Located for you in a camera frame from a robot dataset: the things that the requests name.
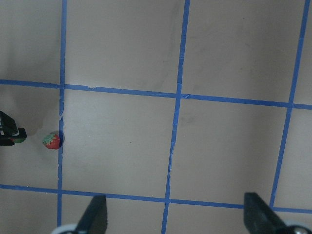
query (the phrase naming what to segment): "white floor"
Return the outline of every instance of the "white floor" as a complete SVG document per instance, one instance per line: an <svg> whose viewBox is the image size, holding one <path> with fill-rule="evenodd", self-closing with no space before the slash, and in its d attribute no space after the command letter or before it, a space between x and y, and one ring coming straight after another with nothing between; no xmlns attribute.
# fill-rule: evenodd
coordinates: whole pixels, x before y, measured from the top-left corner
<svg viewBox="0 0 312 234"><path fill-rule="evenodd" d="M107 234L246 234L245 192L312 228L305 1L188 2L64 0L63 24L60 0L0 2L0 110L28 133L0 148L2 234L77 222L96 193ZM59 130L63 87L61 154L41 141Z"/></svg>

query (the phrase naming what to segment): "strawberry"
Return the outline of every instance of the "strawberry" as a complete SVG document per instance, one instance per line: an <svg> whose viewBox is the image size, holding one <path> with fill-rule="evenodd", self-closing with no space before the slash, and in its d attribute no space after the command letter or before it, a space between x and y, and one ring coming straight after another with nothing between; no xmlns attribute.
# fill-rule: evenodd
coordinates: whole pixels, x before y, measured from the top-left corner
<svg viewBox="0 0 312 234"><path fill-rule="evenodd" d="M59 149L60 138L57 134L51 133L43 139L42 143L48 149L57 150Z"/></svg>

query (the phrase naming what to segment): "grid square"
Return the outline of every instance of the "grid square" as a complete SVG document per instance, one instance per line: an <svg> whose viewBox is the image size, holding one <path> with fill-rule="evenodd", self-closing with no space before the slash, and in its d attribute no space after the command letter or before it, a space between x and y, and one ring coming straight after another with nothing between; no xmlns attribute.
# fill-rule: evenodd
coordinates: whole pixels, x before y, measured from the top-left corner
<svg viewBox="0 0 312 234"><path fill-rule="evenodd" d="M171 171L171 198L269 201L285 108L182 100Z"/></svg>
<svg viewBox="0 0 312 234"><path fill-rule="evenodd" d="M244 227L243 210L170 204L167 234L239 233Z"/></svg>
<svg viewBox="0 0 312 234"><path fill-rule="evenodd" d="M164 197L174 105L66 90L63 188Z"/></svg>
<svg viewBox="0 0 312 234"><path fill-rule="evenodd" d="M312 111L294 109L288 130L275 206L312 209Z"/></svg>
<svg viewBox="0 0 312 234"><path fill-rule="evenodd" d="M77 223L90 201L91 198L86 196L64 195L63 223ZM106 234L158 234L163 210L163 203L108 198Z"/></svg>
<svg viewBox="0 0 312 234"><path fill-rule="evenodd" d="M69 0L66 82L176 91L183 1Z"/></svg>
<svg viewBox="0 0 312 234"><path fill-rule="evenodd" d="M0 3L0 78L59 83L61 0Z"/></svg>
<svg viewBox="0 0 312 234"><path fill-rule="evenodd" d="M50 233L56 225L56 194L0 189L2 234Z"/></svg>
<svg viewBox="0 0 312 234"><path fill-rule="evenodd" d="M183 93L288 101L303 5L192 1Z"/></svg>
<svg viewBox="0 0 312 234"><path fill-rule="evenodd" d="M58 151L42 144L59 130L59 90L0 85L0 107L26 129L25 142L0 147L0 183L57 188Z"/></svg>
<svg viewBox="0 0 312 234"><path fill-rule="evenodd" d="M298 75L295 102L302 104L312 104L312 13L311 7L308 14L306 34L303 44L303 51Z"/></svg>

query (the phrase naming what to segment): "grid line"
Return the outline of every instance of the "grid line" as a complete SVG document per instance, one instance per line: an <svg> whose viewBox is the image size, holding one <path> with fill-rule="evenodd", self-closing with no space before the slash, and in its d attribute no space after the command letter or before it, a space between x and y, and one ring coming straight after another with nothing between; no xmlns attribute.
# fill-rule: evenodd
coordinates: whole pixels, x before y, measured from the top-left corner
<svg viewBox="0 0 312 234"><path fill-rule="evenodd" d="M66 20L67 20L67 0L62 0L61 16L61 44L60 44L60 71L59 71L59 138L61 146L58 150L58 208L57 226L62 225L62 180L63 180L63 112L65 99L65 53L66 53Z"/></svg>
<svg viewBox="0 0 312 234"><path fill-rule="evenodd" d="M290 124L291 117L292 117L293 100L294 100L294 95L296 92L296 86L297 86L297 81L298 81L298 74L299 74L301 55L302 55L302 50L303 50L304 36L305 36L306 26L307 26L309 6L310 6L310 0L306 0L304 4L304 8L303 8L300 36L298 40L297 54L296 54L296 60L295 60L295 65L294 65L294 70L293 70L293 77L292 77L292 86L291 86L291 91L289 94L289 101L288 101L289 107L287 107L287 111L286 111L284 130L283 130L283 135L282 135L282 140L281 140L281 145L280 145L280 150L278 154L277 165L276 165L276 170L275 170L275 175L274 175L274 181L273 181L273 186L272 186L270 207L274 206L274 202L276 198L278 180L279 180L279 176L280 176L280 172L282 168L285 146L286 146L286 141L287 141L287 134L288 134L289 124Z"/></svg>
<svg viewBox="0 0 312 234"><path fill-rule="evenodd" d="M166 183L166 193L165 193L165 208L162 217L161 225L161 234L166 233L167 229L167 220L168 220L168 211L170 204L170 173L172 166L172 157L176 144L176 133L180 113L180 104L182 97L182 80L183 80L183 64L184 64L184 54L186 46L186 33L187 25L189 20L189 10L190 10L190 0L185 0L184 2L184 11L183 11L183 23L182 23L182 32L181 32L181 43L180 43L180 53L179 53L179 64L177 71L177 84L176 84L176 98L175 98L175 112L172 123L172 134L171 134L171 144L169 152L169 162L168 162L168 172L167 172L167 183Z"/></svg>
<svg viewBox="0 0 312 234"><path fill-rule="evenodd" d="M44 83L44 82L33 82L33 81L22 81L22 80L0 79L0 84L60 89L59 84ZM134 90L134 89L118 89L118 88L109 88L109 87L89 87L86 85L76 85L76 84L65 84L64 89L65 90L100 92L100 93L147 96L147 97L159 97L159 98L176 98L176 93ZM257 100L257 99L246 99L246 98L235 98L235 97L218 97L218 96L195 95L195 94L181 94L181 98L182 99L195 99L195 100L201 100L201 101L215 101L215 102L225 102L225 103L247 104L247 105L274 106L274 107L283 107L283 108L292 107L293 109L312 110L312 104L301 104L301 103L289 104L288 102L281 102L281 101L267 101L267 100Z"/></svg>
<svg viewBox="0 0 312 234"><path fill-rule="evenodd" d="M28 191L28 192L37 192L37 193L46 193L46 194L58 194L59 193L58 189L47 189L47 188L37 188L37 187L19 186L19 185L6 185L6 184L0 184L0 189ZM84 192L84 191L74 191L74 190L61 190L61 193L63 195L76 195L76 196L106 195L107 198L112 198L112 199L126 199L126 200L160 202L160 203L165 202L165 198L160 198L160 197L105 194L105 193ZM220 203L220 202L209 202L209 201L193 201L193 200L181 200L181 199L170 199L170 204L208 206L208 207L220 207L220 208L232 208L232 209L244 208L244 205L242 204ZM298 208L287 208L287 207L273 207L273 210L277 212L312 214L312 209L309 210L309 209L298 209Z"/></svg>

